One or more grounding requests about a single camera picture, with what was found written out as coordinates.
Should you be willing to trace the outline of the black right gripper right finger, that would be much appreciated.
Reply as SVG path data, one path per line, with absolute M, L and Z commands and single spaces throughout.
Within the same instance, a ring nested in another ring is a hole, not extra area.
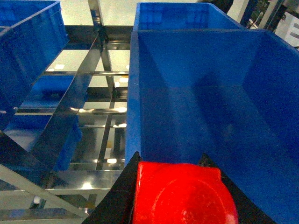
M 258 208 L 221 170 L 221 180 L 235 202 L 240 224 L 275 224 L 266 213 Z

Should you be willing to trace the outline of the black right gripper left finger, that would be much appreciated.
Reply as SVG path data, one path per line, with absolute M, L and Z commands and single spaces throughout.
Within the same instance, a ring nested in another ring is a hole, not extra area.
M 114 185 L 83 221 L 84 224 L 130 224 L 132 223 L 139 152 L 131 157 Z

